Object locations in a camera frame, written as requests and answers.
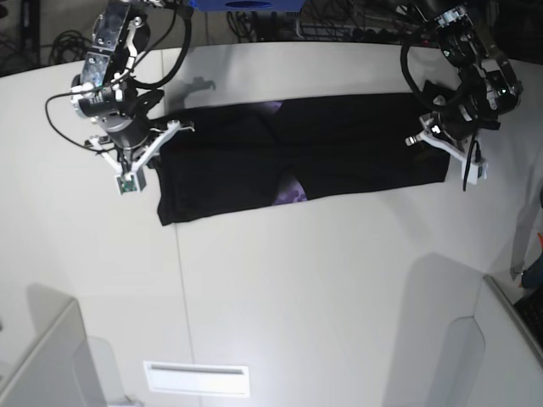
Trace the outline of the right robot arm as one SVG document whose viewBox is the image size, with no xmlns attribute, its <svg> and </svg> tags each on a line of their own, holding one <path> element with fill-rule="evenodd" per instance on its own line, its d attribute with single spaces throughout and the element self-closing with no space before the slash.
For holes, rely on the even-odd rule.
<svg viewBox="0 0 543 407">
<path fill-rule="evenodd" d="M 89 143 L 115 168 L 119 180 L 132 181 L 165 142 L 169 131 L 153 125 L 149 111 L 164 96 L 188 54 L 194 9 L 187 1 L 157 1 L 172 11 L 185 28 L 182 50 L 171 71 L 161 80 L 135 79 L 136 67 L 155 47 L 146 14 L 146 1 L 110 1 L 97 18 L 92 45 L 83 69 L 72 82 L 70 101 L 75 111 L 95 121 L 105 132 Z"/>
</svg>

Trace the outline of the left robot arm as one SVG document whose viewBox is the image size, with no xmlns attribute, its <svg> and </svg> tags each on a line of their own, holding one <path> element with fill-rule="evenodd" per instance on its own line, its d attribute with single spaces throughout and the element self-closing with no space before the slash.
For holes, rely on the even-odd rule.
<svg viewBox="0 0 543 407">
<path fill-rule="evenodd" d="M 421 118 L 419 139 L 466 163 L 480 163 L 479 130 L 500 128 L 499 117 L 513 111 L 523 87 L 508 57 L 497 47 L 479 12 L 466 1 L 410 1 L 422 19 L 402 43 L 400 68 L 413 95 L 429 113 Z M 423 93 L 408 68 L 417 40 L 430 38 L 457 69 L 459 87 L 437 103 Z"/>
</svg>

